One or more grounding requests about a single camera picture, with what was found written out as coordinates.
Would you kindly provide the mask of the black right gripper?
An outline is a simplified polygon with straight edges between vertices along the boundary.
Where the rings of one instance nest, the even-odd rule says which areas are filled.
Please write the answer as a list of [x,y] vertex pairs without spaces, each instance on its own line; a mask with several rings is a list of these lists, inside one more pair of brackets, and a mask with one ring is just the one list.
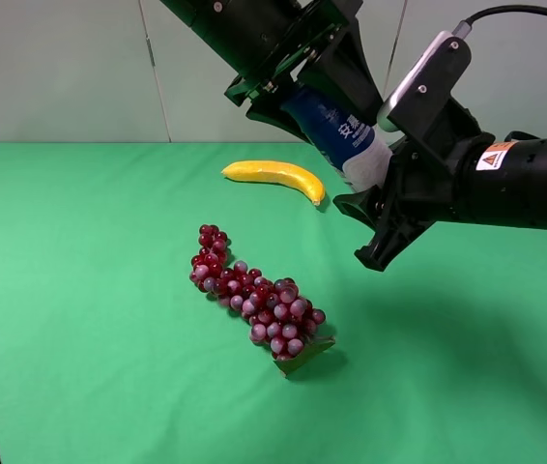
[[396,106],[393,119],[404,137],[393,151],[384,186],[333,199],[342,215],[376,230],[354,252],[376,272],[383,272],[435,221],[496,223],[482,204],[475,170],[495,136],[452,96],[440,103],[412,97]]

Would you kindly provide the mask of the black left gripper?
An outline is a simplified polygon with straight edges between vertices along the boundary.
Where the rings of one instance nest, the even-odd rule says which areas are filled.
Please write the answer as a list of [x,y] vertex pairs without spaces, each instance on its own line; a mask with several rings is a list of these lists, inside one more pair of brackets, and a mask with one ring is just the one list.
[[[312,1],[301,9],[273,49],[238,75],[224,92],[235,105],[270,93],[299,70],[299,82],[320,92],[369,126],[375,126],[383,98],[368,67],[357,13],[361,1]],[[283,109],[291,94],[253,99],[245,116],[312,145]]]

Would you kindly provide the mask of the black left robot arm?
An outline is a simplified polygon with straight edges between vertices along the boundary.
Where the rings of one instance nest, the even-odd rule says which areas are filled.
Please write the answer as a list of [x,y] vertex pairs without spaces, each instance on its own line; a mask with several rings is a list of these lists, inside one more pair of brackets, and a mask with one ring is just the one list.
[[364,55],[357,19],[361,0],[167,1],[165,7],[237,76],[225,91],[248,119],[298,138],[281,106],[297,85],[325,95],[373,126],[383,99]]

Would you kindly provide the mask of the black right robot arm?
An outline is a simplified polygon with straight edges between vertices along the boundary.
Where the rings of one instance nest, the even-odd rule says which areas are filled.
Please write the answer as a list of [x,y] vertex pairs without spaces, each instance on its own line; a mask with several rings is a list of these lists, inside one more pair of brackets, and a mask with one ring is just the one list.
[[390,118],[404,136],[384,184],[333,200],[374,232],[355,252],[364,267],[384,271],[436,222],[547,230],[547,139],[499,145],[454,99],[401,103]]

